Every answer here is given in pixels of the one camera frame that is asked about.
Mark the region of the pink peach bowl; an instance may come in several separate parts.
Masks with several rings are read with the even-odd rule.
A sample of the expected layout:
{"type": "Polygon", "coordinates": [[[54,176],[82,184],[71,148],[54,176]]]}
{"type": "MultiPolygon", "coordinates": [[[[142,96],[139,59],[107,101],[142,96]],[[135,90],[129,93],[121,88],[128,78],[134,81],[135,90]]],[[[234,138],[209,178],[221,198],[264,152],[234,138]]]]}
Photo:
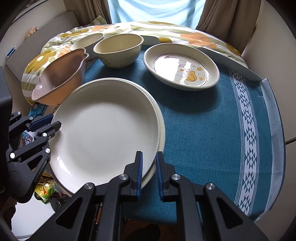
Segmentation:
{"type": "Polygon", "coordinates": [[[84,48],[71,51],[49,64],[32,92],[32,101],[48,106],[61,104],[83,84],[85,62],[89,54],[84,48]]]}

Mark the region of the cream ceramic bowl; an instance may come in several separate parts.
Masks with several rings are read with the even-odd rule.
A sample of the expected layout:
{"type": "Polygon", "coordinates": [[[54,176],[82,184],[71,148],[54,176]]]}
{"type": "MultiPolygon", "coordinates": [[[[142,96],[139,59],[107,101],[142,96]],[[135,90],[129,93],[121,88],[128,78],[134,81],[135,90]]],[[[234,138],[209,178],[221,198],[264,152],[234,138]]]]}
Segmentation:
{"type": "Polygon", "coordinates": [[[144,38],[137,34],[117,34],[97,43],[93,51],[110,68],[125,68],[138,58],[144,38]]]}

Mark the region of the oval plate with yellow print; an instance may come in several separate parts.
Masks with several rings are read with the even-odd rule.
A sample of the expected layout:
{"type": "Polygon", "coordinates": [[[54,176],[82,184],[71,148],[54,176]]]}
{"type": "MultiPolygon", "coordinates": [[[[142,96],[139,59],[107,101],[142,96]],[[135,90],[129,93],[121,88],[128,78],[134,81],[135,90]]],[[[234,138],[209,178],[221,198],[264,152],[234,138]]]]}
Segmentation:
{"type": "Polygon", "coordinates": [[[214,87],[220,79],[216,63],[205,53],[181,44],[164,43],[143,55],[147,70],[160,82],[185,91],[214,87]]]}

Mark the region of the grey bed headboard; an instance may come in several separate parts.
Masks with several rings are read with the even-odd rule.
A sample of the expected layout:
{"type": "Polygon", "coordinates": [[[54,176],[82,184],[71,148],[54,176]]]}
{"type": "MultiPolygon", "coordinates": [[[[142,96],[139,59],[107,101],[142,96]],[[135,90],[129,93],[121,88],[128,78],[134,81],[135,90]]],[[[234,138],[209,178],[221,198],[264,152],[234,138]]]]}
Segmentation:
{"type": "Polygon", "coordinates": [[[59,33],[78,27],[79,23],[73,11],[68,11],[48,22],[28,39],[8,58],[6,65],[18,80],[22,80],[23,72],[31,60],[40,54],[43,46],[59,33]]]}

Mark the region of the blue item on headboard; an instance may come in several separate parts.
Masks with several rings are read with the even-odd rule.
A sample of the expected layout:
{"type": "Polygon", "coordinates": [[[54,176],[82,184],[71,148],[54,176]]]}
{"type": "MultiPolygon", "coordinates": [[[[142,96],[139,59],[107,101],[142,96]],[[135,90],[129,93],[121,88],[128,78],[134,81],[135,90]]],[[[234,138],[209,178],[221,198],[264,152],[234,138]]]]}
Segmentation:
{"type": "Polygon", "coordinates": [[[12,47],[10,51],[6,54],[6,59],[9,59],[12,56],[12,54],[14,54],[15,51],[16,51],[16,48],[12,47]]]}

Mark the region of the blue patterned table cloth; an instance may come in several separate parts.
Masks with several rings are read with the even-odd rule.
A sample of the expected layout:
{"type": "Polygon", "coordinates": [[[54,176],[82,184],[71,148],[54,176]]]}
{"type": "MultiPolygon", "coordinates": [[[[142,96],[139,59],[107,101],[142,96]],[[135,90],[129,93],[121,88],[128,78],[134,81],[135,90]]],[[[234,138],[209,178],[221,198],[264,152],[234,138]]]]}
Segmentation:
{"type": "Polygon", "coordinates": [[[224,66],[220,80],[202,91],[182,91],[157,80],[139,56],[111,69],[96,60],[85,81],[117,77],[145,88],[163,114],[164,158],[191,182],[214,183],[257,221],[276,201],[285,177],[285,137],[267,79],[250,81],[224,66]]]}

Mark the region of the beige curtain left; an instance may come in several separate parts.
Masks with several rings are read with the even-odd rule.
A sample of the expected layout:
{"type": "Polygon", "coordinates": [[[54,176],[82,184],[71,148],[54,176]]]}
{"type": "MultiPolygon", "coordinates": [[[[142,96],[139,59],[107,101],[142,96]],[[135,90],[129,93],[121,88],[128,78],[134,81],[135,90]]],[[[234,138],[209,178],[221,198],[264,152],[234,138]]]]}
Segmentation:
{"type": "Polygon", "coordinates": [[[111,24],[110,10],[106,0],[64,0],[67,11],[73,11],[81,26],[88,25],[98,16],[111,24]]]}

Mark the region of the beige curtain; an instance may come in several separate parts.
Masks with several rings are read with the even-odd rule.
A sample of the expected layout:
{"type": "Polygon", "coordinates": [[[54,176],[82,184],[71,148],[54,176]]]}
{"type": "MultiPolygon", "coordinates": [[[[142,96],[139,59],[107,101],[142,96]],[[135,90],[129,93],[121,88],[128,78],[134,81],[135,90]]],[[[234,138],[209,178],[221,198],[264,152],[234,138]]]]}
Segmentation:
{"type": "Polygon", "coordinates": [[[205,1],[197,30],[230,44],[239,53],[247,46],[256,28],[261,1],[205,1]]]}
{"type": "Polygon", "coordinates": [[[64,0],[67,11],[73,11],[81,26],[88,25],[98,16],[111,24],[110,10],[106,0],[64,0]]]}

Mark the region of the grey folding tray table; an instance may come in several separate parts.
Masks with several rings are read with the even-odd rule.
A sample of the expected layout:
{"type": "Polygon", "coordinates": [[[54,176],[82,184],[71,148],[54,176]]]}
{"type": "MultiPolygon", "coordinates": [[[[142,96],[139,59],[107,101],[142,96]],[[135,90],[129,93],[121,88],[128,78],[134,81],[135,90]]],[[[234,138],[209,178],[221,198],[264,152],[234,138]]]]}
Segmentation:
{"type": "MultiPolygon", "coordinates": [[[[144,45],[148,46],[150,48],[151,46],[157,45],[157,44],[164,44],[159,41],[159,39],[155,36],[143,36],[144,37],[144,45]]],[[[227,68],[230,68],[234,72],[242,75],[243,77],[249,79],[250,81],[256,81],[261,82],[263,78],[261,78],[259,75],[248,69],[246,66],[241,65],[240,63],[234,61],[233,59],[226,57],[216,51],[210,50],[208,48],[204,47],[193,47],[197,50],[202,51],[206,55],[208,55],[215,63],[216,65],[222,65],[227,68]]]]}

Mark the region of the floral striped duvet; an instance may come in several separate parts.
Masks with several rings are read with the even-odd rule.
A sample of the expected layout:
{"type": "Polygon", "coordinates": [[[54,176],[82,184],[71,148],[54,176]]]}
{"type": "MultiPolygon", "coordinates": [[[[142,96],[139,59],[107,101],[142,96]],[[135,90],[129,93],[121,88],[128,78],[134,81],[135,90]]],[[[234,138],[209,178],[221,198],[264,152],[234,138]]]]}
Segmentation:
{"type": "Polygon", "coordinates": [[[70,47],[75,42],[94,33],[102,33],[104,37],[133,33],[157,37],[161,43],[180,43],[194,48],[204,47],[248,67],[241,54],[233,46],[208,33],[181,25],[162,22],[123,22],[76,27],[48,39],[45,44],[42,44],[42,49],[34,54],[27,64],[23,71],[21,88],[25,100],[30,105],[34,104],[32,92],[45,68],[59,57],[69,53],[70,47]]]}

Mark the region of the light blue window cloth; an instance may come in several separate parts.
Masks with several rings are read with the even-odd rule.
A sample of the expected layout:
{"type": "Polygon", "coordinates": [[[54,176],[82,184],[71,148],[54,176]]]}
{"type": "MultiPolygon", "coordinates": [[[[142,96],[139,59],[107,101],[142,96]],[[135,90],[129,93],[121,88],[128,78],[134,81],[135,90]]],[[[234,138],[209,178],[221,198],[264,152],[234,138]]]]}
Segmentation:
{"type": "Polygon", "coordinates": [[[110,0],[111,21],[164,22],[196,28],[205,5],[204,0],[110,0]]]}

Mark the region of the beige curtain right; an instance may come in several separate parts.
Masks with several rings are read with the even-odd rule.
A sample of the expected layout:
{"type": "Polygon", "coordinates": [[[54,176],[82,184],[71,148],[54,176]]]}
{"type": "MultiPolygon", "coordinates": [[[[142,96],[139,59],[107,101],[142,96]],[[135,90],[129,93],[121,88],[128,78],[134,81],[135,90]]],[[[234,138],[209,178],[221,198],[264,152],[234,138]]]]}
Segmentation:
{"type": "Polygon", "coordinates": [[[256,28],[261,1],[205,1],[197,30],[230,44],[239,53],[247,46],[256,28]]]}

